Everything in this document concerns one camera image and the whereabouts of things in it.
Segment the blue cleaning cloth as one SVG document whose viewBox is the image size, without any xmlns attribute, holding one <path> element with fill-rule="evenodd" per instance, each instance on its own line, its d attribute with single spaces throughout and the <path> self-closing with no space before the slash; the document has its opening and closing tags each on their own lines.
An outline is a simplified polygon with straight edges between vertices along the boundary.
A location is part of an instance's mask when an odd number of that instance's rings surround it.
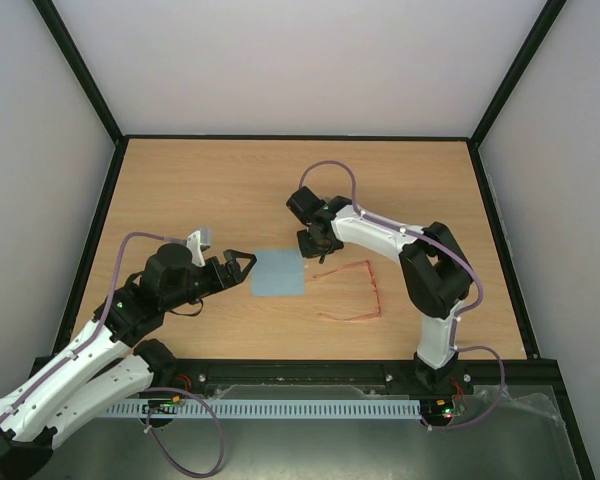
<svg viewBox="0 0 600 480">
<path fill-rule="evenodd" d="M 255 252 L 251 294 L 256 297 L 300 296 L 305 292 L 303 257 L 297 248 Z"/>
</svg>

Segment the red thin frame sunglasses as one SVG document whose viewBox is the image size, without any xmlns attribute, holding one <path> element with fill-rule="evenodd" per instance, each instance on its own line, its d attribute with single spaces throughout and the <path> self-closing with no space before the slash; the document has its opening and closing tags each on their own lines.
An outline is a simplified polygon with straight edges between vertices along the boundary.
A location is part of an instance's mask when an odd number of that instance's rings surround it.
<svg viewBox="0 0 600 480">
<path fill-rule="evenodd" d="M 359 323 L 382 315 L 377 280 L 369 260 L 348 263 L 313 274 L 309 293 L 319 318 L 338 323 Z"/>
</svg>

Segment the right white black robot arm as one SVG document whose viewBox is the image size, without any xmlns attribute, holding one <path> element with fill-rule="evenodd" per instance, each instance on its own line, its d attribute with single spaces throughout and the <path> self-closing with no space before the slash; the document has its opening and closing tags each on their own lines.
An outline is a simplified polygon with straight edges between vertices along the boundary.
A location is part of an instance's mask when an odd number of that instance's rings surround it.
<svg viewBox="0 0 600 480">
<path fill-rule="evenodd" d="M 354 244 L 399 265 L 408 297 L 421 313 L 414 376 L 425 390 L 440 390 L 458 358 L 456 330 L 464 303 L 479 281 L 449 228 L 400 224 L 372 214 L 351 199 L 329 201 L 308 187 L 296 190 L 286 207 L 304 228 L 297 232 L 301 255 L 324 260 Z"/>
</svg>

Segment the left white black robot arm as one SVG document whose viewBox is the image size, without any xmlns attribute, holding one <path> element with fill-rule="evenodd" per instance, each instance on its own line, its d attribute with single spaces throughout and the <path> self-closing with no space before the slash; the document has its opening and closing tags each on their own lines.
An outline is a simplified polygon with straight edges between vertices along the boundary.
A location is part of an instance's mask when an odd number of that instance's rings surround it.
<svg viewBox="0 0 600 480">
<path fill-rule="evenodd" d="M 29 479 L 71 435 L 116 402 L 168 382 L 171 351 L 148 336 L 179 307 L 245 281 L 257 258 L 168 243 L 116 287 L 83 330 L 36 374 L 0 398 L 0 477 Z"/>
</svg>

